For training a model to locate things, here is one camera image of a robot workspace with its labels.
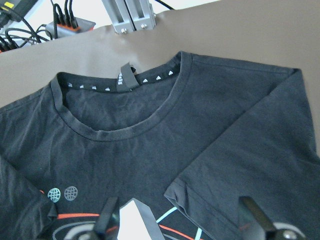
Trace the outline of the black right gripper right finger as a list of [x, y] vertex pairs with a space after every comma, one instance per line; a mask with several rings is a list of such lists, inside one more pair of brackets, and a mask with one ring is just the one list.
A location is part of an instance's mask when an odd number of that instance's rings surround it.
[[238, 229], [243, 240], [273, 240], [276, 227], [249, 196], [238, 198]]

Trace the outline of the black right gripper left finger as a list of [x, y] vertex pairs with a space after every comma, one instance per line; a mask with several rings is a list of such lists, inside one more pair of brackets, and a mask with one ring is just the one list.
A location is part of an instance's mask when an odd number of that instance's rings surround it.
[[109, 197], [93, 227], [97, 240], [117, 240], [119, 234], [119, 198]]

